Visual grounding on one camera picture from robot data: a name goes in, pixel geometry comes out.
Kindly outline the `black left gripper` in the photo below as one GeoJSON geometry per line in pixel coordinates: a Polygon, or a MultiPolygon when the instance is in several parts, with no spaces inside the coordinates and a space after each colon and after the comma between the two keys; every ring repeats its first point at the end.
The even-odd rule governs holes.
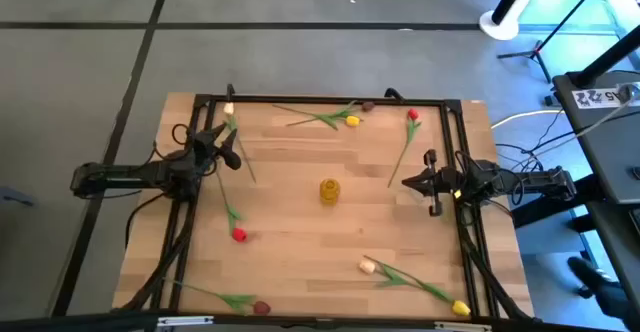
{"type": "MultiPolygon", "coordinates": [[[[193,158],[191,177],[208,177],[217,171],[219,150],[215,146],[215,141],[226,128],[227,124],[222,123],[199,132],[188,130],[188,142],[193,158]]],[[[221,144],[221,157],[225,165],[232,170],[238,170],[242,165],[240,156],[233,150],[236,137],[237,130],[232,129],[221,144]]]]}

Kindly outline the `black aluminium table frame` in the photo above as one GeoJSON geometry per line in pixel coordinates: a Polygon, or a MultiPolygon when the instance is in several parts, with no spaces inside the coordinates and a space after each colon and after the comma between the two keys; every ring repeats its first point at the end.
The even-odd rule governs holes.
{"type": "MultiPolygon", "coordinates": [[[[131,301],[155,269],[183,221],[193,232],[184,253],[169,268],[169,279],[222,294],[255,295],[271,316],[394,319],[449,319],[448,304],[408,286],[377,288],[379,275],[358,269],[364,255],[409,272],[464,301],[480,316],[505,310],[470,258],[459,233],[466,230],[503,287],[525,312],[532,309],[515,229],[505,198],[481,211],[458,216],[450,195],[443,213],[429,215],[429,200],[402,185],[423,167],[423,155],[437,152],[439,166],[463,151],[495,160],[487,109],[480,101],[380,99],[358,127],[333,130],[320,121],[274,107],[332,113],[346,98],[239,96],[239,134],[257,182],[246,167],[220,170],[226,193],[243,217],[245,243],[229,235],[216,176],[207,177],[194,206],[173,207],[152,193],[136,216],[113,303],[131,301]],[[421,126],[395,179],[387,186],[406,139],[406,114],[420,114],[421,126]],[[323,180],[339,182],[335,205],[320,201],[323,180]]],[[[162,283],[150,307],[180,312],[226,314],[214,296],[162,283]]]]}

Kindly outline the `black side table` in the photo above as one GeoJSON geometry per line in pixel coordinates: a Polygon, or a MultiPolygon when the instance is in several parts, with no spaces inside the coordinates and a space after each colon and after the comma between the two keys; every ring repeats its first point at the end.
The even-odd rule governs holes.
{"type": "Polygon", "coordinates": [[[640,72],[609,72],[585,87],[575,86],[571,75],[553,78],[555,96],[606,195],[584,206],[622,288],[640,312],[640,72]],[[572,91],[598,88],[615,88],[623,104],[576,106],[572,91]]]}

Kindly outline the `white pillar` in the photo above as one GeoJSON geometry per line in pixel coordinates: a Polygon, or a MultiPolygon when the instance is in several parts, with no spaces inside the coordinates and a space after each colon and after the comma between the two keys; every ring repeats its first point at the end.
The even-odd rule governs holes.
{"type": "Polygon", "coordinates": [[[512,40],[519,34],[519,19],[531,0],[500,0],[494,10],[479,18],[480,29],[495,40],[512,40]]]}

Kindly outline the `black slanted post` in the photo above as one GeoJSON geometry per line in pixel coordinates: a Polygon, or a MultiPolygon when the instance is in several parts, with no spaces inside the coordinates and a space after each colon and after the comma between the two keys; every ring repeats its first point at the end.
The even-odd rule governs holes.
{"type": "Polygon", "coordinates": [[[572,83],[577,87],[591,85],[599,76],[606,73],[638,47],[640,47],[640,24],[582,71],[571,75],[572,83]]]}

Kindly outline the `white paper label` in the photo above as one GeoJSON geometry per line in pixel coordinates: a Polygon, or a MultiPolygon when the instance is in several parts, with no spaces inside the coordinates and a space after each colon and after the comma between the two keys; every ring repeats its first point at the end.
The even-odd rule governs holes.
{"type": "Polygon", "coordinates": [[[617,108],[623,104],[615,88],[575,90],[571,94],[579,109],[617,108]]]}

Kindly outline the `silver metal bracket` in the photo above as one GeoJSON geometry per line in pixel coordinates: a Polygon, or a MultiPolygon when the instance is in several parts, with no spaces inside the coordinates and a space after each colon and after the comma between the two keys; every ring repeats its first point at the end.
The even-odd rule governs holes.
{"type": "Polygon", "coordinates": [[[493,332],[491,325],[445,321],[436,321],[434,329],[448,332],[493,332]]]}
{"type": "Polygon", "coordinates": [[[157,328],[171,328],[181,326],[201,326],[212,325],[215,319],[213,316],[170,316],[159,317],[157,328]]]}

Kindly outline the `yellow glass vase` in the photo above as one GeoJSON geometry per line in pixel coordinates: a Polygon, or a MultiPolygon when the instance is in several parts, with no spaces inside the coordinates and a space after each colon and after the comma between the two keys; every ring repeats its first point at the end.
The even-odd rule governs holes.
{"type": "Polygon", "coordinates": [[[319,187],[320,201],[325,205],[335,205],[338,202],[341,186],[335,179],[328,178],[319,187]]]}

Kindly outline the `white artificial tulip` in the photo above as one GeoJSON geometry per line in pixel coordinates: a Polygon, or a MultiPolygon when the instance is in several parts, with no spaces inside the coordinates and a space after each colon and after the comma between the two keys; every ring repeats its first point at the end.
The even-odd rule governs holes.
{"type": "Polygon", "coordinates": [[[413,285],[402,272],[382,262],[364,259],[358,267],[365,274],[377,274],[384,277],[385,280],[377,284],[379,288],[413,285]]]}
{"type": "Polygon", "coordinates": [[[231,132],[233,132],[233,131],[236,132],[236,141],[237,141],[237,144],[238,144],[238,146],[240,148],[241,157],[243,158],[244,162],[246,163],[246,166],[247,166],[247,168],[249,170],[249,173],[250,173],[250,176],[251,176],[253,182],[256,183],[257,179],[256,179],[256,176],[255,176],[254,170],[252,168],[250,159],[249,159],[249,157],[248,157],[248,155],[246,153],[246,150],[244,148],[244,145],[242,143],[240,134],[238,132],[238,125],[237,125],[237,120],[236,120],[236,117],[235,117],[234,103],[233,102],[227,102],[223,107],[223,112],[224,112],[224,115],[226,117],[226,123],[228,125],[229,130],[231,132]]]}

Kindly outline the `person's foot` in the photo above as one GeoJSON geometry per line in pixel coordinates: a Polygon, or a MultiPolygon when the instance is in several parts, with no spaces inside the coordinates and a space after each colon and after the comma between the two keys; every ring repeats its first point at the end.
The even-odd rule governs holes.
{"type": "Polygon", "coordinates": [[[619,282],[612,280],[584,258],[572,256],[567,264],[571,272],[595,296],[605,315],[621,320],[630,332],[640,332],[640,312],[634,309],[619,282]]]}

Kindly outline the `black beam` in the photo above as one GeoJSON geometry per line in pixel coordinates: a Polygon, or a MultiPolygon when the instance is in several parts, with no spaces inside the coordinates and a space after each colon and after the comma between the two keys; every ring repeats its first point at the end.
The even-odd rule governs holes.
{"type": "Polygon", "coordinates": [[[493,332],[614,332],[608,329],[551,324],[539,320],[511,320],[491,317],[473,317],[469,320],[453,319],[394,319],[344,317],[282,317],[241,316],[233,314],[177,314],[173,311],[117,311],[99,314],[72,315],[0,321],[0,332],[130,332],[156,329],[159,317],[213,316],[212,327],[218,325],[277,326],[282,329],[309,328],[332,331],[340,328],[435,330],[436,321],[491,325],[493,332]]]}

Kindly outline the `maroon artificial tulip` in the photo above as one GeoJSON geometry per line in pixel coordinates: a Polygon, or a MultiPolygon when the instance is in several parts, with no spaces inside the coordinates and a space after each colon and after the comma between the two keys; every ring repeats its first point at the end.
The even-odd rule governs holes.
{"type": "Polygon", "coordinates": [[[247,315],[248,308],[251,308],[254,315],[269,315],[271,313],[271,306],[261,300],[258,300],[255,295],[238,295],[238,294],[222,294],[211,290],[207,290],[201,287],[197,287],[185,282],[180,282],[174,279],[164,278],[165,282],[169,282],[172,285],[186,288],[188,290],[197,291],[203,294],[211,295],[224,302],[234,312],[247,315]]]}
{"type": "MultiPolygon", "coordinates": [[[[313,114],[313,113],[307,113],[307,112],[298,111],[294,109],[288,109],[287,107],[285,108],[286,110],[293,111],[300,114],[306,114],[313,117],[307,120],[290,123],[287,126],[294,126],[294,125],[310,123],[316,120],[320,120],[328,124],[330,127],[337,129],[337,124],[335,121],[340,119],[344,120],[345,123],[349,126],[357,126],[361,122],[361,118],[353,114],[356,111],[355,102],[356,101],[351,101],[345,108],[333,114],[313,114]]],[[[360,110],[365,113],[371,112],[374,108],[375,108],[375,103],[371,101],[363,102],[360,105],[360,110]]]]}

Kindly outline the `red artificial tulip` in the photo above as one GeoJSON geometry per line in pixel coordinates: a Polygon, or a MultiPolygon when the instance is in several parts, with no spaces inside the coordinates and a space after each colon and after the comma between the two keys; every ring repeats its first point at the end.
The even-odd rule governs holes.
{"type": "Polygon", "coordinates": [[[221,176],[220,170],[215,173],[216,179],[219,184],[220,193],[222,196],[224,209],[228,220],[228,229],[230,237],[238,243],[245,243],[248,239],[248,233],[243,229],[239,223],[243,221],[243,217],[239,214],[236,208],[231,203],[225,189],[224,181],[221,176]]]}
{"type": "Polygon", "coordinates": [[[416,130],[421,126],[422,122],[420,120],[420,114],[419,112],[414,109],[414,108],[410,108],[407,111],[406,114],[406,139],[404,142],[404,145],[402,147],[402,150],[398,156],[398,159],[394,165],[392,174],[389,178],[389,181],[387,183],[387,186],[390,187],[395,179],[395,176],[398,172],[398,169],[402,163],[402,160],[410,146],[410,144],[412,143],[414,136],[416,134],[416,130]]]}

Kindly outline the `yellow artificial tulip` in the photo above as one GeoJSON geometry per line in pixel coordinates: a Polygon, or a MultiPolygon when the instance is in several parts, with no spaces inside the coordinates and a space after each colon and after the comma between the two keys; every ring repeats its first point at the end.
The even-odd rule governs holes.
{"type": "Polygon", "coordinates": [[[302,111],[302,110],[294,109],[291,107],[286,107],[284,105],[274,104],[275,108],[293,112],[300,115],[304,115],[304,116],[308,116],[308,119],[289,123],[289,126],[296,126],[296,125],[301,125],[305,123],[311,123],[314,121],[320,121],[328,125],[333,130],[338,130],[338,121],[343,121],[347,126],[351,126],[351,127],[356,127],[361,124],[362,119],[355,114],[355,106],[356,106],[356,100],[353,100],[335,112],[316,113],[316,112],[302,111]]]}
{"type": "MultiPolygon", "coordinates": [[[[374,258],[372,258],[370,256],[366,256],[366,255],[364,255],[362,260],[364,260],[364,259],[370,259],[370,260],[382,262],[380,260],[374,259],[374,258]]],[[[413,287],[415,289],[418,289],[418,290],[421,290],[423,292],[426,292],[426,293],[432,295],[433,297],[435,297],[436,299],[448,304],[449,307],[452,310],[452,313],[454,315],[461,316],[461,317],[469,317],[471,315],[471,309],[465,302],[453,298],[451,295],[449,295],[448,293],[446,293],[442,289],[436,287],[433,284],[424,282],[421,279],[415,277],[414,275],[409,274],[408,272],[402,271],[402,270],[400,270],[400,269],[398,269],[396,267],[393,267],[393,268],[395,268],[395,269],[399,270],[400,272],[402,272],[408,278],[408,280],[413,283],[412,286],[408,286],[408,287],[413,287]]]]}

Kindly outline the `black table leg bar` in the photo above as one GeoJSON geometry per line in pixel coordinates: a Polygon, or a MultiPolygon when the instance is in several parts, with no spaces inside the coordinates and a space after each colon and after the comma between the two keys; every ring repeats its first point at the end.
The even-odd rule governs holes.
{"type": "Polygon", "coordinates": [[[602,201],[606,195],[598,178],[588,175],[573,183],[574,194],[569,199],[543,195],[512,211],[513,224],[516,229],[536,223],[574,207],[592,201],[602,201]]]}

